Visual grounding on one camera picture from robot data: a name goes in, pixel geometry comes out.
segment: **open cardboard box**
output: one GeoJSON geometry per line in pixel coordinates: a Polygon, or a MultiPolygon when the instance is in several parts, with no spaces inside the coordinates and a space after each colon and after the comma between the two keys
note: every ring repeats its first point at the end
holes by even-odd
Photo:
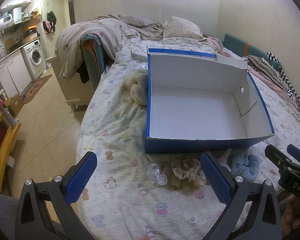
{"type": "Polygon", "coordinates": [[[147,153],[189,153],[254,145],[274,135],[247,62],[148,49],[147,153]]]}

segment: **water heater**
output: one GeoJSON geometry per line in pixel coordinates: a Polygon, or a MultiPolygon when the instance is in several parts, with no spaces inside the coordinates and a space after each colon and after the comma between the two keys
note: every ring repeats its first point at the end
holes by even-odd
{"type": "Polygon", "coordinates": [[[0,31],[7,29],[12,25],[13,25],[13,20],[11,14],[7,14],[5,16],[0,17],[0,31]]]}

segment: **hanging clothes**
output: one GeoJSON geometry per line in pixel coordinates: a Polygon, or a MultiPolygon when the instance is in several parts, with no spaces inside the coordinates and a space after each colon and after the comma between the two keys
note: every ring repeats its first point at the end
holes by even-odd
{"type": "Polygon", "coordinates": [[[56,31],[55,26],[56,26],[56,23],[57,23],[57,18],[54,15],[53,11],[50,11],[49,13],[47,13],[47,19],[50,22],[50,25],[51,25],[53,31],[55,32],[56,31]]]}
{"type": "Polygon", "coordinates": [[[45,33],[52,33],[53,32],[53,26],[51,26],[51,22],[49,21],[43,21],[43,29],[45,33]]]}

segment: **checkered blanket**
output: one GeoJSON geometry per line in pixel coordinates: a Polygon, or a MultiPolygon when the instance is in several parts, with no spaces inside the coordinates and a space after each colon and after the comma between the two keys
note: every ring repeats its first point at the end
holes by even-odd
{"type": "Polygon", "coordinates": [[[142,40],[159,41],[163,37],[162,24],[139,16],[100,16],[62,30],[55,46],[55,54],[60,57],[62,65],[58,79],[73,78],[84,61],[81,42],[85,34],[98,35],[107,55],[114,60],[121,49],[121,35],[129,29],[136,30],[142,40]]]}

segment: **human hand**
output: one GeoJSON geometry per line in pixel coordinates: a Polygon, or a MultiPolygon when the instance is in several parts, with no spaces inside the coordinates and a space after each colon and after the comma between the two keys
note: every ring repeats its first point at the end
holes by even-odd
{"type": "Polygon", "coordinates": [[[282,238],[291,233],[292,228],[296,229],[300,225],[300,218],[296,219],[293,223],[293,203],[295,200],[294,195],[290,195],[288,198],[288,204],[286,210],[284,211],[283,216],[281,217],[281,226],[282,226],[282,238]]]}

